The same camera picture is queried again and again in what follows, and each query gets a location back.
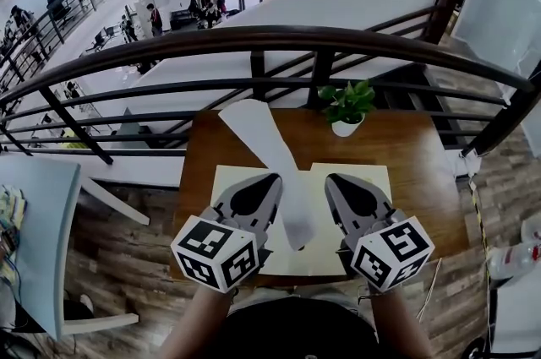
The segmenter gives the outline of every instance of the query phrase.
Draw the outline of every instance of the green object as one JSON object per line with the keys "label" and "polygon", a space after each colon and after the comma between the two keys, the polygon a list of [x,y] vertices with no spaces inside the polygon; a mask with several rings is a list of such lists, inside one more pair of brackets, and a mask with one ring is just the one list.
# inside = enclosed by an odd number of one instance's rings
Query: green object
{"label": "green object", "polygon": [[318,87],[318,95],[324,101],[332,101],[323,110],[329,123],[342,121],[354,125],[361,123],[366,114],[375,110],[372,104],[375,93],[369,87],[368,80],[359,81],[355,86],[348,81],[347,87],[342,90],[331,85]]}

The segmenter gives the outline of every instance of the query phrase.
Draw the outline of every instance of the plastic bottle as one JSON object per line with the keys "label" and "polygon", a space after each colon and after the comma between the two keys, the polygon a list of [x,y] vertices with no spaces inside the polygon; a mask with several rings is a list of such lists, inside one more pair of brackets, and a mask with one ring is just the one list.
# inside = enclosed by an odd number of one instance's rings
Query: plastic bottle
{"label": "plastic bottle", "polygon": [[514,247],[496,248],[489,257],[489,272],[494,280],[522,276],[533,270],[541,259],[541,245],[520,243]]}

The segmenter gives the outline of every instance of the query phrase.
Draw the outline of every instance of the paper sheet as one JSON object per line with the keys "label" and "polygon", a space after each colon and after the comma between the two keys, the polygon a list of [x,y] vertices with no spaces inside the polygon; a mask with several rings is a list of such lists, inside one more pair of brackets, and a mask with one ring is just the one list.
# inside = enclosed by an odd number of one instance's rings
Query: paper sheet
{"label": "paper sheet", "polygon": [[219,116],[270,171],[280,174],[284,185],[280,210],[287,241],[295,250],[305,246],[315,235],[314,220],[308,216],[306,189],[268,104],[243,100],[221,110]]}
{"label": "paper sheet", "polygon": [[[262,168],[218,166],[212,189],[212,203],[221,192],[236,182],[268,172]],[[273,251],[260,271],[263,275],[344,275],[336,250],[340,247],[343,234],[334,223],[325,197],[325,178],[332,172],[342,172],[360,177],[380,187],[391,197],[391,187],[385,166],[360,166],[345,164],[313,164],[311,171],[300,171],[299,177],[306,189],[309,213],[314,221],[315,236],[303,251],[293,251],[287,243],[287,235],[281,211],[275,223],[269,227],[269,240],[265,244]]]}

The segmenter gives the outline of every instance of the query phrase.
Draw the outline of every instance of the wood plank floor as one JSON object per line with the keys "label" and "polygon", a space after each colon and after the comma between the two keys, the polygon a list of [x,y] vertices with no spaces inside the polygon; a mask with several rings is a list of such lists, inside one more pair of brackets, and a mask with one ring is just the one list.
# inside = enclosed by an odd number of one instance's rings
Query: wood plank floor
{"label": "wood plank floor", "polygon": [[[443,87],[467,88],[479,93],[499,95],[495,84],[463,73],[431,68]],[[448,100],[453,111],[494,113],[498,107],[472,101]],[[460,122],[469,129],[475,122]],[[483,159],[476,177],[481,207],[490,245],[518,242],[520,222],[541,210],[541,165],[527,147],[518,128],[493,153]],[[178,282],[168,275],[171,224],[177,192],[106,186],[120,199],[129,202],[151,218],[150,226],[113,213],[101,203],[82,196],[76,210],[70,238],[66,289],[72,296],[88,294],[98,316],[134,311],[140,323],[124,329],[90,335],[77,335],[77,357],[137,359],[149,357],[161,345],[171,327],[180,319],[194,294],[195,285]],[[460,187],[471,248],[445,258],[440,268],[432,299],[425,311],[423,326],[429,333],[436,356],[458,358],[466,345],[486,330],[486,280],[480,234],[468,190]],[[405,292],[412,313],[422,307],[434,275],[436,262],[428,264]],[[350,296],[366,288],[362,280],[336,285]],[[243,290],[242,296],[249,291]],[[371,317],[369,303],[362,309]],[[52,348],[70,353],[74,340],[41,345],[52,355]]]}

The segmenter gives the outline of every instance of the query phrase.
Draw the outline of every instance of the white cube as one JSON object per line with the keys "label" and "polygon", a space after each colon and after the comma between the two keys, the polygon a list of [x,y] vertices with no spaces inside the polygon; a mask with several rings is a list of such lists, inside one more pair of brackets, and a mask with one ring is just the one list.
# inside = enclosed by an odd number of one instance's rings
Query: white cube
{"label": "white cube", "polygon": [[171,249],[186,278],[226,293],[259,267],[255,234],[190,216]]}
{"label": "white cube", "polygon": [[351,266],[383,292],[415,276],[433,251],[429,235],[412,217],[361,237]]}

